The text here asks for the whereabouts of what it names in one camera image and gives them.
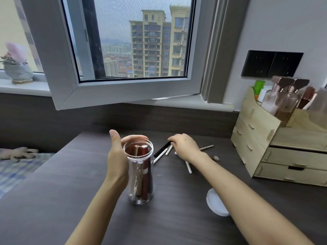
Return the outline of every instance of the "white window sill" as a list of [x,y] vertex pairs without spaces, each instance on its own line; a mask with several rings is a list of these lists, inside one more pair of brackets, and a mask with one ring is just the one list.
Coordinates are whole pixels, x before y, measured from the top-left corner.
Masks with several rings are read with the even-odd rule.
[[180,107],[180,108],[202,109],[202,110],[212,110],[212,111],[224,111],[224,112],[234,111],[233,104],[207,103],[203,101],[202,96],[200,94],[134,101],[129,103],[162,106],[162,107]]
[[51,96],[47,82],[34,81],[25,84],[13,84],[10,79],[0,78],[0,93]]

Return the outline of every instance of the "plaid bed sheet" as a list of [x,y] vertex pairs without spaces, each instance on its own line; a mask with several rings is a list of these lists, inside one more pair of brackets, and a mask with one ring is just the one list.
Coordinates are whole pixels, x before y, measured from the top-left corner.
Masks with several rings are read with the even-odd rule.
[[39,153],[33,159],[0,160],[0,198],[19,185],[27,176],[43,165],[55,153]]

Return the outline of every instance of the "eyeliner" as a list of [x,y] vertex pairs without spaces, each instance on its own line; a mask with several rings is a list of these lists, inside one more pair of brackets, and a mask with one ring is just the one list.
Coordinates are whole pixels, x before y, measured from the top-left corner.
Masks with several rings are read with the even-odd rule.
[[171,143],[171,141],[169,141],[168,143],[166,143],[160,150],[158,150],[158,152],[156,152],[154,154],[154,157],[158,157],[161,154],[162,151],[164,151],[166,148],[169,147],[170,143]]

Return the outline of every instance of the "white ceramic pot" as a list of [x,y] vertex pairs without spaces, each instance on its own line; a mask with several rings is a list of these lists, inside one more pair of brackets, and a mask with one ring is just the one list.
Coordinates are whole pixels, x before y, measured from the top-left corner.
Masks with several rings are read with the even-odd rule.
[[33,82],[33,71],[28,64],[4,64],[3,66],[5,73],[11,78],[12,83],[21,84]]

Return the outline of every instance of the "potted plant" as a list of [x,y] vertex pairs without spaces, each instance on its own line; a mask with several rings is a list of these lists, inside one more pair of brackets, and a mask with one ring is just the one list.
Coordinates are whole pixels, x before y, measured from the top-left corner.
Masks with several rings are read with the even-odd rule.
[[25,54],[20,45],[7,42],[7,54],[1,56],[3,69],[14,84],[33,82],[33,71],[26,61]]

